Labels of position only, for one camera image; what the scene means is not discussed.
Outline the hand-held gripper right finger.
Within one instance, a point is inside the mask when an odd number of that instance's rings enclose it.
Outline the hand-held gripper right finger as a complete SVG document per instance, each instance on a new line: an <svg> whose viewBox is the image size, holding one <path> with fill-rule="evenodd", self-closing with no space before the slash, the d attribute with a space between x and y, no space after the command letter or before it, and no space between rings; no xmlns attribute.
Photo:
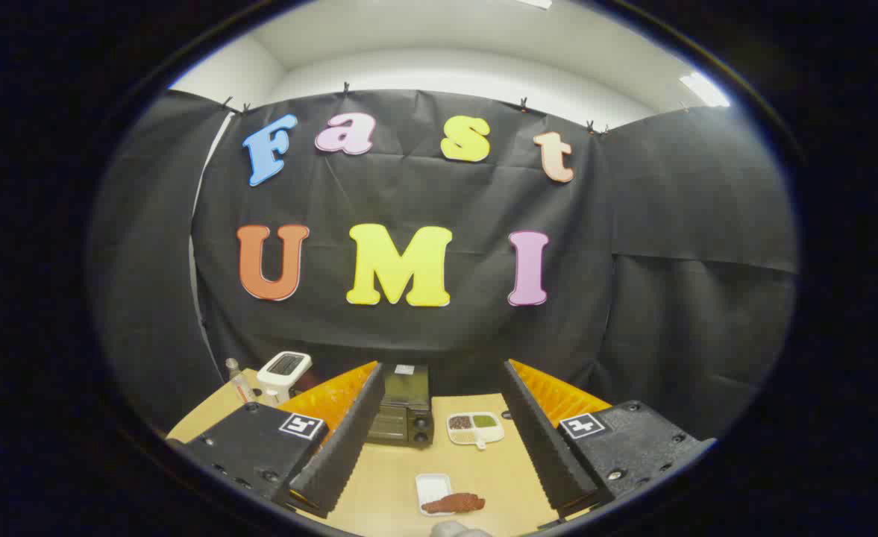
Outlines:
<svg viewBox="0 0 878 537"><path fill-rule="evenodd" d="M641 401L616 405L510 359L501 394L558 516L609 509L693 466L698 439Z"/></svg>

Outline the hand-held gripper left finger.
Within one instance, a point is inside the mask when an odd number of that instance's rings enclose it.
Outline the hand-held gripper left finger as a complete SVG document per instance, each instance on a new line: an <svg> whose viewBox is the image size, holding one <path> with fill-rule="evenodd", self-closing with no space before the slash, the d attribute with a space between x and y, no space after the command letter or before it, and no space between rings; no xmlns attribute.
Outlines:
<svg viewBox="0 0 878 537"><path fill-rule="evenodd" d="M225 483L323 518L356 468L384 387L384 364L370 362L278 407L245 402L172 446Z"/></svg>

